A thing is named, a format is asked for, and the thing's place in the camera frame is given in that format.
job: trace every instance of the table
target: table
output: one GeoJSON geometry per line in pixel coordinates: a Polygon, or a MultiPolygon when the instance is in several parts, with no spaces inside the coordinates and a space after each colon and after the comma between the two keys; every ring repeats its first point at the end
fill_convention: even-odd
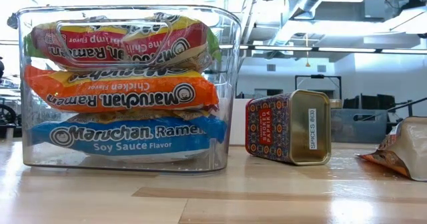
{"type": "Polygon", "coordinates": [[[30,168],[0,143],[0,223],[427,223],[427,183],[333,145],[325,166],[296,167],[230,147],[211,175],[30,168]]]}

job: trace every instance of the blue ramen package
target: blue ramen package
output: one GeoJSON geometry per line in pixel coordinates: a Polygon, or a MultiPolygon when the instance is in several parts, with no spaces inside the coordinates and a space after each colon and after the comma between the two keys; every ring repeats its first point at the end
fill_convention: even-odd
{"type": "Polygon", "coordinates": [[[132,109],[44,122],[31,135],[33,145],[47,142],[114,161],[153,163],[202,155],[224,141],[226,129],[225,122],[205,111],[132,109]]]}

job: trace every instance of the decorative tin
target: decorative tin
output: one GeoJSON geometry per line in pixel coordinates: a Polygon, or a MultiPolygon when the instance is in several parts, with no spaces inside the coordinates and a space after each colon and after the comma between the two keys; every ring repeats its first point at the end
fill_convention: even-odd
{"type": "Polygon", "coordinates": [[[248,153],[296,165],[323,165],[331,155],[330,101],[324,93],[293,93],[246,105],[248,153]]]}

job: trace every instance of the snack bag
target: snack bag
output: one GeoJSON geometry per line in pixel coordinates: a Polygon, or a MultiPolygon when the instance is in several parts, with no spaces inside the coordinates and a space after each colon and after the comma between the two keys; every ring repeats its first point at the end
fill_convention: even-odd
{"type": "MultiPolygon", "coordinates": [[[[97,19],[107,23],[105,17],[97,19]]],[[[68,70],[106,68],[106,64],[129,66],[154,59],[150,66],[156,69],[180,67],[202,72],[214,61],[221,62],[218,39],[201,21],[165,13],[147,20],[152,21],[145,25],[143,21],[133,25],[64,25],[60,36],[57,23],[45,23],[34,27],[28,40],[34,49],[68,70]]],[[[34,53],[30,47],[28,53],[34,53]]]]}
{"type": "Polygon", "coordinates": [[[200,109],[219,101],[214,84],[189,69],[75,73],[27,65],[24,80],[51,107],[78,113],[133,108],[200,109]]]}
{"type": "Polygon", "coordinates": [[[32,145],[47,142],[128,163],[191,159],[224,140],[223,121],[203,111],[180,113],[188,119],[173,111],[141,109],[78,114],[62,123],[34,126],[31,140],[32,145]]]}
{"type": "Polygon", "coordinates": [[[376,152],[359,157],[391,168],[416,181],[427,181],[427,117],[408,117],[398,124],[376,152]]]}

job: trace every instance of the clear plastic bin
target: clear plastic bin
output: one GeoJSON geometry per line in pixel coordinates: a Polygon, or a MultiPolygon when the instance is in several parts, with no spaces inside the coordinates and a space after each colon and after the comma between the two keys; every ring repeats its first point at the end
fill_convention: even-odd
{"type": "Polygon", "coordinates": [[[20,10],[18,17],[24,164],[182,173],[226,167],[240,47],[240,24],[236,16],[215,7],[151,5],[41,7],[20,10]],[[202,28],[193,30],[185,27],[188,23],[177,24],[176,17],[179,16],[189,17],[197,25],[201,25],[197,20],[201,21],[202,28]],[[64,34],[76,27],[80,28],[80,34],[64,34]],[[42,38],[34,34],[36,28],[42,31],[42,38]],[[99,30],[108,28],[124,31],[117,39],[97,35],[99,30]],[[217,42],[212,43],[212,38],[205,36],[208,30],[216,36],[217,42]],[[130,36],[126,40],[132,40],[132,35],[147,37],[158,33],[164,34],[159,43],[149,39],[146,47],[130,45],[131,49],[135,47],[133,50],[123,41],[123,35],[130,36]],[[186,40],[175,45],[181,37],[186,40]],[[98,49],[85,49],[87,43],[102,43],[102,39],[115,43],[116,48],[100,44],[98,49]],[[204,51],[187,53],[191,57],[197,56],[189,61],[187,56],[178,58],[194,46],[192,41],[200,41],[204,51]],[[157,49],[149,53],[148,45],[157,45],[157,49]],[[105,53],[96,56],[100,47],[106,48],[103,49],[106,58],[105,53]],[[217,52],[213,54],[211,50],[216,47],[217,52]],[[137,58],[133,58],[132,51],[137,52],[137,58]],[[160,55],[163,55],[163,61],[159,61],[160,55]],[[94,56],[101,60],[91,59],[94,56]],[[197,66],[198,61],[204,66],[197,66]],[[182,67],[196,69],[196,73],[182,71],[182,67]],[[165,69],[168,75],[177,77],[166,80],[168,77],[161,76],[165,69]],[[118,72],[123,70],[129,75],[118,72]],[[145,79],[133,81],[135,85],[142,84],[141,87],[125,87],[127,81],[141,77],[135,70],[144,73],[145,79]],[[162,90],[180,82],[181,76],[185,75],[195,79],[193,83],[182,79],[182,83],[190,83],[194,88],[175,86],[174,93],[162,90]],[[212,86],[210,92],[207,86],[195,87],[204,82],[212,86]],[[63,91],[74,84],[82,86],[63,91]],[[122,102],[110,108],[106,104],[110,95],[107,92],[113,88],[119,95],[116,98],[111,94],[110,104],[122,102]],[[140,102],[128,99],[129,93],[125,95],[125,89],[136,93],[140,102]],[[184,91],[176,94],[177,89],[184,91]],[[61,99],[64,93],[68,95],[67,99],[61,99]],[[94,93],[97,94],[93,95],[96,104],[89,106],[88,100],[94,93]],[[144,98],[154,100],[154,104],[143,99],[143,94],[144,98]],[[197,100],[197,96],[207,99],[208,95],[213,100],[209,105],[185,105],[197,100]],[[179,104],[175,108],[174,101],[166,104],[164,100],[157,100],[163,97],[173,97],[171,100],[178,100],[179,104]]]}

